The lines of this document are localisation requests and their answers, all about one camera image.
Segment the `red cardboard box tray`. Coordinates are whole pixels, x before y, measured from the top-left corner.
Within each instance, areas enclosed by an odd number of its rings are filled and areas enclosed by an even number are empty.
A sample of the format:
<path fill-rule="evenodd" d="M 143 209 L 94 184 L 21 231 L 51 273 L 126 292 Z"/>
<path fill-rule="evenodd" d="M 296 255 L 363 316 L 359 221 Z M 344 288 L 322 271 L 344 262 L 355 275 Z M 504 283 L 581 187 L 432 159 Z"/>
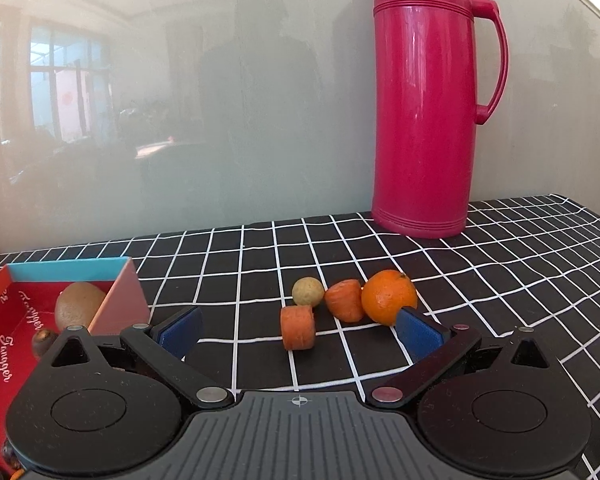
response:
<path fill-rule="evenodd" d="M 150 310 L 133 260 L 129 257 L 20 262 L 0 268 L 0 469 L 14 471 L 2 459 L 4 422 L 10 402 L 38 360 L 34 334 L 54 330 L 60 293 L 77 282 L 91 283 L 104 294 L 87 324 L 93 335 L 117 335 L 125 327 L 150 320 Z"/>

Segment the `small dark chestnut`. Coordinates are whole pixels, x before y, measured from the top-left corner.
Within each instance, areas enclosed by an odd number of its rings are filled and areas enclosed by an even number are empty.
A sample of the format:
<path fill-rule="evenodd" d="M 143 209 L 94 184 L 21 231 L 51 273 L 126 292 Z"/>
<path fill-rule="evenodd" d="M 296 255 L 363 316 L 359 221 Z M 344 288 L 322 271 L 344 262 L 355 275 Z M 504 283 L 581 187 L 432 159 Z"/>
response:
<path fill-rule="evenodd" d="M 38 330 L 31 340 L 31 350 L 35 359 L 38 361 L 42 359 L 57 338 L 58 333 L 54 330 L 50 330 L 49 328 L 41 328 Z"/>

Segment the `orange carrot chunk cylinder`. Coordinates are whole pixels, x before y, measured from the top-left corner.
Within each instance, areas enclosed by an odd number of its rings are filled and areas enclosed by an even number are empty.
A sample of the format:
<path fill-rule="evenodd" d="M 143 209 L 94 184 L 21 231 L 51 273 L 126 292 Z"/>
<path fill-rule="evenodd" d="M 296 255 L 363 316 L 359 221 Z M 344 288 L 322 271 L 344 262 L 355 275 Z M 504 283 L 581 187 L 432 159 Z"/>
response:
<path fill-rule="evenodd" d="M 315 342 L 315 320 L 311 306 L 280 309 L 280 334 L 287 351 L 309 350 Z"/>

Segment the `orange tangerine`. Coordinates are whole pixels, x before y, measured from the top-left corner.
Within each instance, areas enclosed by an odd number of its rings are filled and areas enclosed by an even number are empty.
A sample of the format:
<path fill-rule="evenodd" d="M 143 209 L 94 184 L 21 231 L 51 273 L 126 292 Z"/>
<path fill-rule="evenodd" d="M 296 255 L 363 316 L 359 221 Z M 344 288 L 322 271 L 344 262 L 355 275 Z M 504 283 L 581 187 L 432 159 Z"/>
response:
<path fill-rule="evenodd" d="M 362 288 L 362 307 L 374 322 L 393 326 L 402 308 L 417 308 L 417 290 L 411 279 L 397 270 L 374 274 Z"/>

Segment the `black white grid tablecloth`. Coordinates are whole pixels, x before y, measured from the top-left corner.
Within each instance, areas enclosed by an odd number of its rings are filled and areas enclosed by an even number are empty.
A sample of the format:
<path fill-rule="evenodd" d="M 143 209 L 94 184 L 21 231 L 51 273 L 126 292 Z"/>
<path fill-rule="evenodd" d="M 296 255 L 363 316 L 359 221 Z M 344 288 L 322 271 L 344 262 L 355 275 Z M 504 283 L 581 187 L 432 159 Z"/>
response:
<path fill-rule="evenodd" d="M 600 216 L 1 254 L 0 479 L 600 479 Z"/>

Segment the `pink thermos flask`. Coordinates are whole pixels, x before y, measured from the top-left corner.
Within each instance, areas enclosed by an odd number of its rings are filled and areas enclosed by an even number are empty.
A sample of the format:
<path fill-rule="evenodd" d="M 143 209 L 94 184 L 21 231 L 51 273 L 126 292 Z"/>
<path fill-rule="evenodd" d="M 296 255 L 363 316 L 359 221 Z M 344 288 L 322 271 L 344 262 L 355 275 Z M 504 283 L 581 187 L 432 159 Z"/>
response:
<path fill-rule="evenodd" d="M 419 238 L 465 229 L 476 129 L 504 93 L 509 47 L 494 0 L 374 0 L 376 152 L 372 216 Z M 478 101 L 475 21 L 498 36 L 500 68 Z"/>

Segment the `brown kiwi fruit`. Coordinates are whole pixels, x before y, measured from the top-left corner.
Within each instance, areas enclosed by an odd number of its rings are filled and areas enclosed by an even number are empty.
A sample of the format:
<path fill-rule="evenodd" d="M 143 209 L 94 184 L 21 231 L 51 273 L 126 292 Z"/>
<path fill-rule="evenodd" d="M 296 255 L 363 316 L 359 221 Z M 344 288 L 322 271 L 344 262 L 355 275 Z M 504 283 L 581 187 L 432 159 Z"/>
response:
<path fill-rule="evenodd" d="M 92 283 L 71 283 L 56 300 L 57 329 L 62 332 L 69 326 L 90 326 L 105 297 L 106 294 Z"/>

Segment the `orange carrot chunk tapered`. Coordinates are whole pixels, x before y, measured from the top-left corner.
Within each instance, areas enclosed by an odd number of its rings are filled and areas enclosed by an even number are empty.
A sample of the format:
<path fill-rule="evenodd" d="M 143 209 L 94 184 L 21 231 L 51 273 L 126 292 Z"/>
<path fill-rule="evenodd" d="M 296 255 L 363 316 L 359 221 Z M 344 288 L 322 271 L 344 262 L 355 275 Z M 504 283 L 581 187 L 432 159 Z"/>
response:
<path fill-rule="evenodd" d="M 325 292 L 324 300 L 329 312 L 339 321 L 357 323 L 365 316 L 361 295 L 360 282 L 349 278 L 330 286 Z"/>

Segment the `small beige round fruit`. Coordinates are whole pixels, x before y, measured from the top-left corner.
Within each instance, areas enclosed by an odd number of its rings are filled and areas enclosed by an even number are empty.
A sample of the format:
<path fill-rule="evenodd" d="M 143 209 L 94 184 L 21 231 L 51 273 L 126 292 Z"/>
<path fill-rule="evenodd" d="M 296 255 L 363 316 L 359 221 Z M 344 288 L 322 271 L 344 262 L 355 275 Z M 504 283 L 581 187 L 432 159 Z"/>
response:
<path fill-rule="evenodd" d="M 325 289 L 320 280 L 306 276 L 299 278 L 291 289 L 291 297 L 297 306 L 318 306 L 325 295 Z"/>

